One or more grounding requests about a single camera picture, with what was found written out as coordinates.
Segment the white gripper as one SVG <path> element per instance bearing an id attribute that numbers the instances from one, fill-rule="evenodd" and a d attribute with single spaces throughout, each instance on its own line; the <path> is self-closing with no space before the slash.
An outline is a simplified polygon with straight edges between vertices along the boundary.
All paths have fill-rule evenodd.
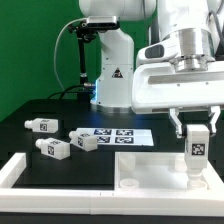
<path id="1" fill-rule="evenodd" d="M 209 108 L 209 130 L 214 136 L 224 106 L 224 61 L 208 64 L 207 71 L 176 72 L 168 63 L 145 64 L 134 73 L 131 107 L 136 114 L 166 113 L 178 138 L 184 137 L 180 111 Z"/>

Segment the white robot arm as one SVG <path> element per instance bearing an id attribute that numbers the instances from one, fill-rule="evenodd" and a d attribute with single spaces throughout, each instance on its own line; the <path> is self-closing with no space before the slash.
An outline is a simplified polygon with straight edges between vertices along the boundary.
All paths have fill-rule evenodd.
<path id="1" fill-rule="evenodd" d="M 224 0 L 79 0 L 101 42 L 91 104 L 167 112 L 176 133 L 216 133 L 224 106 Z"/>

